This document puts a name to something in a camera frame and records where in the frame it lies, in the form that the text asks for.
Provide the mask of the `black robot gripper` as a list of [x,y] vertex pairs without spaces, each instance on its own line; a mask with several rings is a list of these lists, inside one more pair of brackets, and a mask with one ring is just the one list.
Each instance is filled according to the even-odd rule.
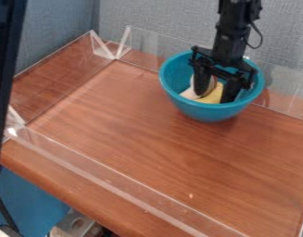
[[262,33],[255,26],[260,18],[260,0],[219,0],[219,19],[215,24],[215,38],[212,49],[192,47],[189,65],[193,67],[193,92],[197,96],[207,96],[215,88],[219,76],[223,81],[220,103],[235,100],[244,87],[244,73],[254,74],[255,70],[244,63],[244,49],[256,49],[248,43],[250,32]]

